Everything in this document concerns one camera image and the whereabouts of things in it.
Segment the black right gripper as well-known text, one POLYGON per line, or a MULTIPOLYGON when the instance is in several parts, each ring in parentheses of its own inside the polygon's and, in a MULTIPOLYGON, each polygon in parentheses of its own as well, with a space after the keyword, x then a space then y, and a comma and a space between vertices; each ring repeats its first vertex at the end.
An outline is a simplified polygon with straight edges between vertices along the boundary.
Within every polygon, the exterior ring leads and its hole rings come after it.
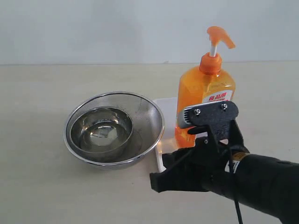
POLYGON ((214 184, 217 175, 225 180, 226 185, 234 187, 233 154, 239 152, 247 153, 248 150, 236 121, 231 124, 228 139, 217 141, 209 130, 207 137, 196 139, 193 148, 162 154, 166 170, 149 175, 151 188, 158 193, 207 192, 203 187, 214 184))

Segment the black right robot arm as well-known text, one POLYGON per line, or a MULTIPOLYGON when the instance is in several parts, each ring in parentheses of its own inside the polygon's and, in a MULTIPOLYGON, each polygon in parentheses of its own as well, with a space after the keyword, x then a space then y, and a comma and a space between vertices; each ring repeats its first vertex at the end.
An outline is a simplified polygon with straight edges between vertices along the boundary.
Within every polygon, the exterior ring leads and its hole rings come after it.
POLYGON ((195 146, 163 155, 166 167, 151 173, 151 188, 165 191, 213 192, 240 205, 271 215, 284 224, 299 221, 299 166, 277 158, 251 154, 243 144, 235 120, 224 124, 228 144, 218 141, 215 124, 196 125, 190 131, 207 132, 195 146))

